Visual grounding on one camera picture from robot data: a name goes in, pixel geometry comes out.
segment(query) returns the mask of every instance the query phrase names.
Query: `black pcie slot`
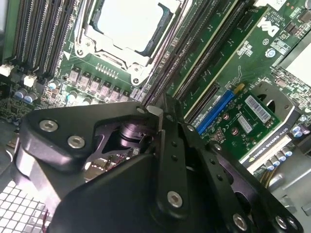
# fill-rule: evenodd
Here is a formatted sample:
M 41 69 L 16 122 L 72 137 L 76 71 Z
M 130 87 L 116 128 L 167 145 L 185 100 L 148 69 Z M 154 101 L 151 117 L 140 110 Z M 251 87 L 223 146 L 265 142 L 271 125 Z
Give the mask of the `black pcie slot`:
M 187 95 L 193 83 L 197 81 L 200 75 L 205 71 L 211 59 L 219 51 L 221 46 L 230 36 L 231 32 L 235 29 L 240 19 L 243 17 L 246 10 L 248 9 L 250 2 L 251 0 L 240 1 L 237 4 L 237 6 L 233 9 L 232 13 L 227 18 L 224 25 L 220 28 L 219 32 L 216 34 L 215 38 L 212 40 L 212 42 L 210 43 L 210 45 L 204 52 L 200 61 L 193 68 L 187 80 L 183 83 L 181 88 L 178 90 L 175 96 L 177 100 L 183 100 L 185 98 L 185 96 Z
M 202 112 L 207 103 L 214 97 L 214 95 L 219 90 L 219 85 L 214 84 L 212 87 L 208 89 L 203 98 L 197 102 L 194 108 L 190 111 L 190 113 L 186 116 L 185 122 L 192 124 L 192 122 L 198 117 L 198 115 Z

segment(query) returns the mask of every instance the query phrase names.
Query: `dimm slot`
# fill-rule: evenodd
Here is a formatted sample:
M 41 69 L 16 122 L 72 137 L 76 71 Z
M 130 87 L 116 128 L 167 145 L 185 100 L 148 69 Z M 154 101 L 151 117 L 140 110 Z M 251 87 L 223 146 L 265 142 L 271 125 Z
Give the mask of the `dimm slot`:
M 52 52 L 52 59 L 50 59 L 49 70 L 47 70 L 47 72 L 50 75 L 54 74 L 55 68 L 57 66 L 57 62 L 59 60 L 60 53 L 63 50 L 64 40 L 66 39 L 66 35 L 69 29 L 69 21 L 70 21 L 72 12 L 73 12 L 73 8 L 74 8 L 74 0 L 68 1 L 64 6 L 64 9 L 63 9 L 64 19 L 60 21 L 59 29 L 58 29 L 59 33 L 56 37 L 57 42 L 55 43 L 58 46 L 53 46 L 54 51 Z
M 28 30 L 27 30 L 27 38 L 25 40 L 24 48 L 23 48 L 23 56 L 22 56 L 22 62 L 25 63 L 28 61 L 29 55 L 30 55 L 30 49 L 34 45 L 34 39 L 37 37 L 37 35 L 34 33 L 35 28 L 37 27 L 37 20 L 39 19 L 39 16 L 37 15 L 39 12 L 39 7 L 41 5 L 41 0 L 33 0 L 32 3 L 32 13 L 29 16 L 28 19 Z
M 46 31 L 44 32 L 44 38 L 43 38 L 43 48 L 42 51 L 38 54 L 40 54 L 39 59 L 38 59 L 38 65 L 37 67 L 39 67 L 39 71 L 38 71 L 38 75 L 42 75 L 44 73 L 44 65 L 45 65 L 45 61 L 46 61 L 46 55 L 48 54 L 48 51 L 50 49 L 50 41 L 54 40 L 54 38 L 52 37 L 53 31 L 54 31 L 54 26 L 58 20 L 58 10 L 59 7 L 61 6 L 61 0 L 52 0 L 50 8 L 50 15 L 48 18 L 48 21 L 46 23 Z
M 40 28 L 42 24 L 42 18 L 44 17 L 46 0 L 38 0 L 36 3 L 35 15 L 33 17 L 33 26 L 31 29 L 30 37 L 31 39 L 27 41 L 27 52 L 26 58 L 28 65 L 33 67 L 33 60 L 35 55 L 35 49 L 37 45 L 37 40 L 40 37 Z
M 47 73 L 49 67 L 50 67 L 50 61 L 53 59 L 52 57 L 52 52 L 54 51 L 55 48 L 53 48 L 53 45 L 56 44 L 55 41 L 57 41 L 57 37 L 58 37 L 58 33 L 59 33 L 59 28 L 61 27 L 62 21 L 64 20 L 64 14 L 63 14 L 63 6 L 64 6 L 64 1 L 62 0 L 61 5 L 58 8 L 57 11 L 57 17 L 56 17 L 56 21 L 54 22 L 53 25 L 53 31 L 52 31 L 52 36 L 49 42 L 49 48 L 48 48 L 48 52 L 46 53 L 45 56 L 45 62 L 44 62 L 44 66 L 43 66 L 43 72 Z
M 152 101 L 153 101 L 153 96 L 157 90 L 157 87 L 160 85 L 160 83 L 162 83 L 165 80 L 165 74 L 167 72 L 167 70 L 169 69 L 169 67 L 171 66 L 173 59 L 175 58 L 175 56 L 177 55 L 177 52 L 179 50 L 181 50 L 183 44 L 185 43 L 185 41 L 188 39 L 188 35 L 189 32 L 191 31 L 191 29 L 193 28 L 193 26 L 195 25 L 195 23 L 198 21 L 199 16 L 201 15 L 201 13 L 204 11 L 205 7 L 207 6 L 208 1 L 202 1 L 200 3 L 200 5 L 198 6 L 198 8 L 196 9 L 196 11 L 194 12 L 194 14 L 192 15 L 192 18 L 189 20 L 185 30 L 183 31 L 183 33 L 180 36 L 180 40 L 178 42 L 178 44 L 175 46 L 175 48 L 173 49 L 171 55 L 169 56 L 169 58 L 167 59 L 166 63 L 162 64 L 163 68 L 161 68 L 161 70 L 157 70 L 157 74 L 155 74 L 155 76 L 157 76 L 157 79 L 155 81 L 155 83 L 152 85 L 150 91 L 148 92 L 147 96 L 145 97 L 145 99 L 143 100 L 142 104 L 147 106 L 149 105 Z
M 19 32 L 18 37 L 16 37 L 17 46 L 16 46 L 16 61 L 20 63 L 22 61 L 22 54 L 23 54 L 23 45 L 25 43 L 26 34 L 27 34 L 27 22 L 28 18 L 31 15 L 31 6 L 32 0 L 25 0 L 22 10 L 21 17 L 19 18 L 20 25 L 19 25 Z
M 193 27 L 192 30 L 190 30 L 185 37 L 189 38 L 188 40 L 184 41 L 179 51 L 177 51 L 172 66 L 168 70 L 168 72 L 165 73 L 165 79 L 160 83 L 160 85 L 157 87 L 156 92 L 154 94 L 154 100 L 150 104 L 154 104 L 158 97 L 167 89 L 167 87 L 172 83 L 172 80 L 179 76 L 179 69 L 182 65 L 185 57 L 188 55 L 190 48 L 193 46 L 196 38 L 198 35 L 202 32 L 202 30 L 209 24 L 210 19 L 212 16 L 216 13 L 216 10 L 218 9 L 218 5 L 220 4 L 222 0 L 213 0 L 210 1 L 207 6 L 204 8 L 204 11 L 202 12 L 201 16 L 197 20 L 197 23 L 199 24 L 199 27 Z

